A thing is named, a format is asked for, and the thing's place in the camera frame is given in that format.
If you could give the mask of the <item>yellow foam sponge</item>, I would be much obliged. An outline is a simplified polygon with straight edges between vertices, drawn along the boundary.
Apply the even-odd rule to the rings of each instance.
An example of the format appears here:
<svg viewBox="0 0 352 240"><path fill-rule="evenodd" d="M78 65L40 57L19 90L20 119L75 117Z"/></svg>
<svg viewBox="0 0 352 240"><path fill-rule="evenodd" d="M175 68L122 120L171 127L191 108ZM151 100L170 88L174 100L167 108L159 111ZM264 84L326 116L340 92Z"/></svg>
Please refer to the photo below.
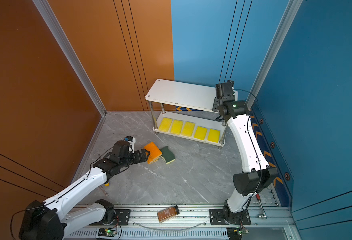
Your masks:
<svg viewBox="0 0 352 240"><path fill-rule="evenodd" d="M213 142L213 143L218 143L220 141L220 136L221 136L221 131L215 130L215 129L210 129L208 137L207 137L207 141Z"/></svg>
<svg viewBox="0 0 352 240"><path fill-rule="evenodd" d="M204 141L205 138L206 138L207 132L208 132L207 128L204 128L204 127L201 127L201 126L197 126L197 129L196 129L195 134L194 134L194 138L198 139L198 140L201 140L201 141Z"/></svg>

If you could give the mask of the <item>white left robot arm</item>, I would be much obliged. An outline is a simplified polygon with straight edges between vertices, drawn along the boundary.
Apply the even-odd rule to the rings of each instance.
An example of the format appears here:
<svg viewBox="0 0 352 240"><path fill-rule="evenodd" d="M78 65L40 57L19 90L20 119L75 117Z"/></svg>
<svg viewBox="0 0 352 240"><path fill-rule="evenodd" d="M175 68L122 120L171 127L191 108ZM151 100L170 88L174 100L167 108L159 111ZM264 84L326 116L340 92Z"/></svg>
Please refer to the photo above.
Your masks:
<svg viewBox="0 0 352 240"><path fill-rule="evenodd" d="M148 160L150 151L135 150L134 142L131 137L116 142L111 151L92 163L80 179L43 202L30 203L24 210L19 239L62 240L89 224L115 224L115 206L107 200L97 200L91 206L73 213L71 210L93 190L109 183L113 176L130 165Z"/></svg>

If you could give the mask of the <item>large yellow coarse sponge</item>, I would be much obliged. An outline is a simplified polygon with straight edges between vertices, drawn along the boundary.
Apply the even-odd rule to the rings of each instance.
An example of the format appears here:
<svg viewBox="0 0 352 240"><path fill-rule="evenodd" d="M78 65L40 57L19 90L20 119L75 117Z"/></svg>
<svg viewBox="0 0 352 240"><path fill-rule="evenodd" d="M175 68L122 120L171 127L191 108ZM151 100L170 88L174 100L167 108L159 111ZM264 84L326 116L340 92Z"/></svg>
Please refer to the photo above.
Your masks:
<svg viewBox="0 0 352 240"><path fill-rule="evenodd" d="M196 126L195 123L185 122L181 135L184 137L191 138L195 130L195 126Z"/></svg>

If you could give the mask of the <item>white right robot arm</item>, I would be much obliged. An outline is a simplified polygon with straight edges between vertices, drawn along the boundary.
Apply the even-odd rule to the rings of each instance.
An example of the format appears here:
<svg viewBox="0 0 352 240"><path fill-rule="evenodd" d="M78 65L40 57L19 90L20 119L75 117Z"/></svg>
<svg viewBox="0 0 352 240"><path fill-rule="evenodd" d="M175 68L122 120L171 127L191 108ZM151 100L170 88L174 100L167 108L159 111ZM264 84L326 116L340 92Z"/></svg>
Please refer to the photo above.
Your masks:
<svg viewBox="0 0 352 240"><path fill-rule="evenodd" d="M233 176L234 192L223 206L229 225L250 225L248 207L252 198L267 188L278 170L265 159L252 129L251 113L244 100L235 97L234 81L217 84L213 111L219 113L225 130L234 135L242 161L242 172Z"/></svg>

